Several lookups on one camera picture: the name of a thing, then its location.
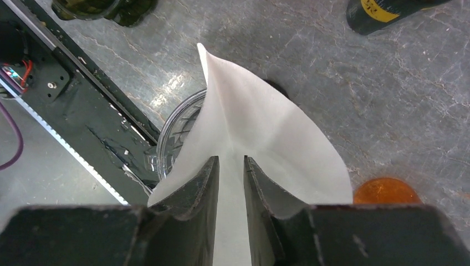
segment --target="white cloth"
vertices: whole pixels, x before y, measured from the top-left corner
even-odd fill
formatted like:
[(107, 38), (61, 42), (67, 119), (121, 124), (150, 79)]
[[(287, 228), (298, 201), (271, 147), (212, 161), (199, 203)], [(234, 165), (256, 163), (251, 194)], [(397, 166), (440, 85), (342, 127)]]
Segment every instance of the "white cloth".
[(207, 95), (167, 179), (149, 206), (180, 188), (210, 156), (220, 161), (214, 266), (248, 266), (243, 156), (310, 204), (351, 203), (346, 167), (320, 129), (291, 101), (245, 68), (198, 44)]

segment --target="gray floor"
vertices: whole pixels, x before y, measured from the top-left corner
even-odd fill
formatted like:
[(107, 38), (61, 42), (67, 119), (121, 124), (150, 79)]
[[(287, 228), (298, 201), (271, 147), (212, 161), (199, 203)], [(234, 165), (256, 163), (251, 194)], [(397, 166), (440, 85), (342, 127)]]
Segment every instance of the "gray floor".
[[(52, 17), (52, 0), (38, 0)], [(470, 245), (470, 1), (362, 37), (347, 0), (160, 0), (133, 28), (57, 20), (158, 127), (204, 88), (203, 43), (284, 86), (323, 130), (353, 185), (406, 180)]]
[[(24, 137), (19, 161), (0, 171), (0, 228), (12, 211), (33, 204), (119, 204), (16, 101), (1, 100)], [(0, 163), (16, 151), (17, 140), (0, 115)]]

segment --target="gray marble countertop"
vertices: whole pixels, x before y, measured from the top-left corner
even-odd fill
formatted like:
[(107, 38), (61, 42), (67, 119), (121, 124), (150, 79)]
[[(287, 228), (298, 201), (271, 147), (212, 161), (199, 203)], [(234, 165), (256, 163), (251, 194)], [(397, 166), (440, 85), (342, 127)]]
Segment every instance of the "gray marble countertop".
[[(39, 4), (56, 18), (51, 0)], [(58, 24), (159, 128), (205, 88), (196, 43), (285, 87), (323, 130), (354, 187), (402, 178), (470, 246), (470, 1), (368, 37), (347, 0), (160, 0), (133, 28)]]

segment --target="orange object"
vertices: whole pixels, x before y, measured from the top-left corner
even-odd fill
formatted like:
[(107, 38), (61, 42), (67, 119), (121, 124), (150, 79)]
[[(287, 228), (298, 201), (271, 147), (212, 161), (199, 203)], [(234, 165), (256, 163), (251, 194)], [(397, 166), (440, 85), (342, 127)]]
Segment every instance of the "orange object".
[(421, 203), (421, 200), (407, 183), (382, 177), (362, 184), (354, 194), (354, 203)]

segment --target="bottle label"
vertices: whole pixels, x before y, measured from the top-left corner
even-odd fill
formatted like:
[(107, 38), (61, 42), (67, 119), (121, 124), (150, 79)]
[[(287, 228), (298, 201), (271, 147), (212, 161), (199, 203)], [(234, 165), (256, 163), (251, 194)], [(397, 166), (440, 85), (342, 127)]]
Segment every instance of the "bottle label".
[(376, 21), (389, 22), (400, 16), (382, 9), (375, 0), (361, 0), (361, 4), (364, 11)]

